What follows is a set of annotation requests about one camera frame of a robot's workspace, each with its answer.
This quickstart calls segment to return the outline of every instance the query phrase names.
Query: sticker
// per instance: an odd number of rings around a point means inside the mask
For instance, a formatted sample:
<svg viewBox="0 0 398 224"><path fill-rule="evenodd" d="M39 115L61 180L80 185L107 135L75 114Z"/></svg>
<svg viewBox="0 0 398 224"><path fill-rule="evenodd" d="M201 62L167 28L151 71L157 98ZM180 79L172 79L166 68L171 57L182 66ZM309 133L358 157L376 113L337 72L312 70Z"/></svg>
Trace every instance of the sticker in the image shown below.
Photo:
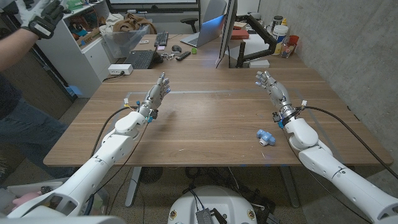
<svg viewBox="0 0 398 224"><path fill-rule="evenodd" d="M42 26L40 26L38 24L36 24L34 26L34 28L37 29L38 31L42 32L43 34L45 34L47 37L49 37L51 35L50 31L46 30L44 27L42 27Z"/></svg>

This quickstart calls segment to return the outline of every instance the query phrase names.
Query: gray wall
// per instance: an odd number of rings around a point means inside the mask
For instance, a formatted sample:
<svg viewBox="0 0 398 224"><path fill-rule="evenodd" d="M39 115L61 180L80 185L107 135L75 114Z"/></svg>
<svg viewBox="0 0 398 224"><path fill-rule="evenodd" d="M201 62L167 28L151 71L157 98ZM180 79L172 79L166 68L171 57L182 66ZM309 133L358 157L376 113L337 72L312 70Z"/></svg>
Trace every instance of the gray wall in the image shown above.
<svg viewBox="0 0 398 224"><path fill-rule="evenodd" d="M300 37L296 52L303 62L398 160L397 1L261 0L259 12L266 24L275 15L287 18L290 34ZM398 162L392 167L397 172ZM398 182L385 170L360 174L398 196Z"/></svg>

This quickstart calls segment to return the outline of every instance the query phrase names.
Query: red cup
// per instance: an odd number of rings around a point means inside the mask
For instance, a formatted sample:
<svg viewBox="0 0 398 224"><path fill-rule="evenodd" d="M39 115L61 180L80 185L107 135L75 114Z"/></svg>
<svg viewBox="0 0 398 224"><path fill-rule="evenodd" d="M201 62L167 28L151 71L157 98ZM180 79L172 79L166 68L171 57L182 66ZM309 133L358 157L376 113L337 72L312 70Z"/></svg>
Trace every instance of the red cup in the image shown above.
<svg viewBox="0 0 398 224"><path fill-rule="evenodd" d="M299 41L299 36L296 36L296 35L290 35L290 40L289 40L289 42L291 42L291 43L295 43L296 45L297 45L297 42Z"/></svg>

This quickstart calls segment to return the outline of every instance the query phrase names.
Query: laptop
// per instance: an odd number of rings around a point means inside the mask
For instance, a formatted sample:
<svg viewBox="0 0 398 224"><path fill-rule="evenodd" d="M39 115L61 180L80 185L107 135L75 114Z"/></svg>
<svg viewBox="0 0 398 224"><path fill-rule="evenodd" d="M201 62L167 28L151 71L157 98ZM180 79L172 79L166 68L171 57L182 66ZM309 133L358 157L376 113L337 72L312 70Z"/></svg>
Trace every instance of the laptop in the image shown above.
<svg viewBox="0 0 398 224"><path fill-rule="evenodd" d="M204 22L201 25L200 32L183 38L180 41L194 47L200 47L221 35L225 22L225 15Z"/></svg>
<svg viewBox="0 0 398 224"><path fill-rule="evenodd" d="M154 65L157 55L157 47L155 50L133 50L130 52L128 58L124 61L125 64L131 64L133 69L151 69Z"/></svg>

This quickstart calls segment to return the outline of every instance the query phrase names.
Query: blue connector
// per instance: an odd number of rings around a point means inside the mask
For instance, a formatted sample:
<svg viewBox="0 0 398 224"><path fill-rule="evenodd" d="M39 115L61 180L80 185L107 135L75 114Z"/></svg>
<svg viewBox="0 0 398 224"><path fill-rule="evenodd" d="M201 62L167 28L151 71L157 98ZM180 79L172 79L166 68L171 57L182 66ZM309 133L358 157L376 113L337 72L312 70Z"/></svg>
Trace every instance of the blue connector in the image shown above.
<svg viewBox="0 0 398 224"><path fill-rule="evenodd" d="M279 122L278 122L278 126L282 129L282 128L284 128L284 125L282 124L282 120L280 120Z"/></svg>
<svg viewBox="0 0 398 224"><path fill-rule="evenodd" d="M260 139L260 145L262 146L266 146L268 144L270 144L271 146L273 146L275 144L275 138L272 137L271 133L268 133L262 129L260 129L257 134L256 134L257 138Z"/></svg>

